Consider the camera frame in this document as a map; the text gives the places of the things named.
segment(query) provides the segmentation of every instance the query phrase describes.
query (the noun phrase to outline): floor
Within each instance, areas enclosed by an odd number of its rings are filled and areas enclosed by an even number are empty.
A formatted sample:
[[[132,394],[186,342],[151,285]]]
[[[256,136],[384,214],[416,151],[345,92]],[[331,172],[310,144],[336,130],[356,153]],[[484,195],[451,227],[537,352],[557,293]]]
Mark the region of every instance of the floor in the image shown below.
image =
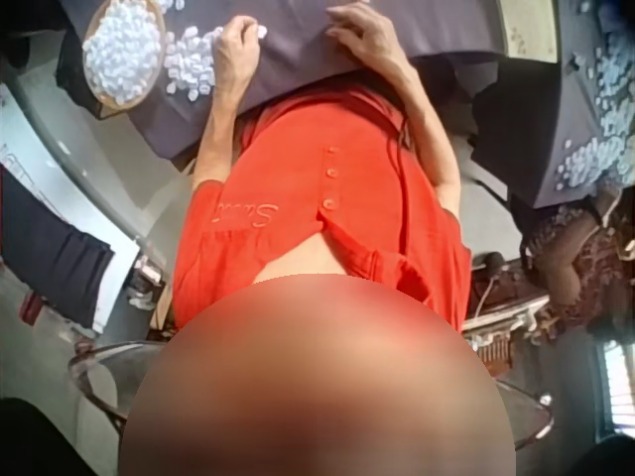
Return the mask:
[[[36,38],[32,60],[12,79],[14,86],[20,89],[32,121],[54,156],[99,206],[139,237],[147,252],[169,272],[190,200],[187,179],[153,155],[125,115],[96,121],[56,87],[53,74],[61,39],[57,34]],[[464,111],[446,111],[444,116],[448,121],[462,122],[462,126],[469,122]],[[463,137],[452,136],[452,143],[464,176],[460,221],[465,244],[476,260],[492,251],[501,252],[508,260],[516,258],[520,235],[509,214],[473,180],[486,181],[503,196],[504,185],[470,161],[471,149]],[[43,315],[35,328],[20,322],[17,309],[25,291],[7,272],[0,273],[0,396],[21,397],[38,405],[98,474],[115,474],[115,434],[105,418],[78,394],[66,374],[66,363],[73,355],[67,327],[52,313]],[[583,353],[578,347],[571,345],[577,353],[569,347],[562,351],[524,348],[519,360],[523,364],[509,378],[537,393],[549,389],[555,395],[565,395],[564,381],[571,376],[559,362],[563,355]],[[548,369],[547,375],[538,369]],[[579,379],[585,381],[583,367],[580,372]],[[574,427],[557,428],[555,433],[561,436],[520,453],[518,474],[556,474],[552,470],[563,466],[554,463],[547,467],[545,458],[549,454],[552,461],[565,447],[563,440],[584,434],[572,430]],[[585,443],[570,446],[580,449]]]

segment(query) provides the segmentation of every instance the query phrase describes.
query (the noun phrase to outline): finger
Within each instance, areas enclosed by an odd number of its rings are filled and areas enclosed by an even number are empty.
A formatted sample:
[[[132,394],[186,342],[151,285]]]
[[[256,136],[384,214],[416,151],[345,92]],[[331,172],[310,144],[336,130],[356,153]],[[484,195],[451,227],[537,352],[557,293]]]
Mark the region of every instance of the finger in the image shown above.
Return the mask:
[[[373,10],[366,4],[353,3],[351,5],[345,5],[343,7],[331,7],[326,9],[326,13],[335,21],[347,22],[355,25],[359,28],[368,28],[372,25]]]
[[[242,38],[243,32],[251,25],[257,25],[258,21],[253,17],[238,15],[232,18],[223,31],[227,38]]]
[[[361,39],[347,28],[332,27],[326,30],[326,34],[338,40],[354,53],[361,45]]]
[[[258,45],[258,24],[249,25],[243,35],[245,45]]]

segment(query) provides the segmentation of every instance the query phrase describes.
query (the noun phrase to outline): table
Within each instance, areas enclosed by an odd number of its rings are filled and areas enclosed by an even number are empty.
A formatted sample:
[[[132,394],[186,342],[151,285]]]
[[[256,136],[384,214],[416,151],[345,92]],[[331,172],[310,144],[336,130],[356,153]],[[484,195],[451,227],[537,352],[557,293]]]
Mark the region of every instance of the table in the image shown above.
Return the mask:
[[[80,38],[103,0],[59,0]],[[324,36],[326,6],[342,0],[187,0],[186,8],[166,15],[166,25],[179,37],[186,27],[212,31],[235,14],[256,17],[269,29],[256,77],[241,112],[299,87],[353,71],[358,64]],[[505,55],[507,43],[497,0],[374,0],[391,17],[409,57],[483,53]],[[152,150],[165,159],[177,158],[200,140],[210,99],[190,103],[185,94],[166,93],[162,74],[157,87],[130,119]]]
[[[5,84],[0,84],[0,104],[3,118],[11,118],[2,122],[0,162],[53,213],[77,229],[107,243],[114,252],[99,286],[93,320],[93,329],[101,333],[139,254],[139,245],[97,208],[66,175],[31,127]],[[38,298],[29,295],[23,311],[33,317],[40,306]]]
[[[574,149],[602,138],[602,108],[594,102],[598,81],[587,74],[595,65],[595,50],[605,47],[597,16],[592,9],[580,13],[581,1],[553,4],[559,61],[503,59],[498,81],[473,104],[479,135],[472,159],[535,208],[589,194],[592,185],[557,190],[557,171]],[[572,67],[573,54],[587,61],[580,70]]]
[[[146,372],[165,344],[155,342],[128,342],[103,347],[74,357],[68,363],[70,375],[82,393],[108,416],[123,436],[134,397],[141,387]],[[91,380],[107,378],[111,385],[93,386]],[[540,403],[505,382],[496,385],[510,417],[516,450],[536,442],[552,428],[554,418],[547,402]],[[113,388],[103,392],[94,388]]]

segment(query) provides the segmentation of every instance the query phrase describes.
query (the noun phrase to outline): hand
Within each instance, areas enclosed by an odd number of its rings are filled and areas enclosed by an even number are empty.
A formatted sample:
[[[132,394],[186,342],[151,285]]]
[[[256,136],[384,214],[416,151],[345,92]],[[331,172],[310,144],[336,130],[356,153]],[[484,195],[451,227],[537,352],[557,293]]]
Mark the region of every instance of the hand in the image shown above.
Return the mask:
[[[333,21],[326,34],[349,48],[389,82],[401,80],[411,69],[392,21],[373,10],[366,1],[328,8],[326,13]]]
[[[234,17],[214,43],[214,102],[238,108],[259,59],[258,22],[251,17]]]

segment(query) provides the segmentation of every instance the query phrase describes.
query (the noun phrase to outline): shirt button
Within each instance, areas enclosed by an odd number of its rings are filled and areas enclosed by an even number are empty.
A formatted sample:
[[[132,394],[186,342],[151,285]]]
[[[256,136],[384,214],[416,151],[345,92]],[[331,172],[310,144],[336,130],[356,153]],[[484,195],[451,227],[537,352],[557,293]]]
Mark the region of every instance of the shirt button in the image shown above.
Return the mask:
[[[325,201],[323,201],[322,205],[327,210],[335,210],[337,208],[337,205],[335,204],[335,200],[331,198],[327,198]]]

